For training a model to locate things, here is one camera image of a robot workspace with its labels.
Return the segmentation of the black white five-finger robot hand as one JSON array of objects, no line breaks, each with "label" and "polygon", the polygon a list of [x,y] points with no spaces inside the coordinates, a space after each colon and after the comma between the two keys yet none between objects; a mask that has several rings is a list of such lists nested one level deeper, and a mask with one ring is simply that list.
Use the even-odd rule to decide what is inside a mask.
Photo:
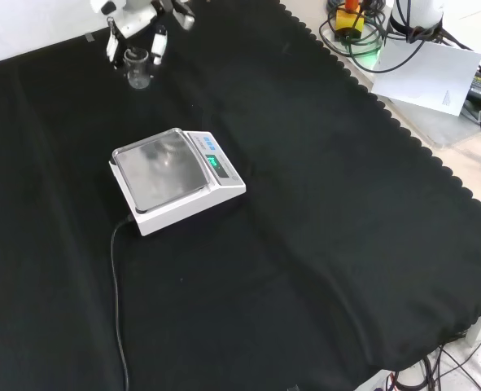
[{"label": "black white five-finger robot hand", "polygon": [[106,48],[108,62],[115,68],[125,64],[125,53],[132,50],[131,41],[152,27],[154,37],[146,51],[150,64],[162,64],[168,45],[167,29],[160,24],[162,17],[171,15],[178,24],[189,31],[195,23],[195,14],[187,1],[91,1],[94,13],[106,18],[109,38]]}]

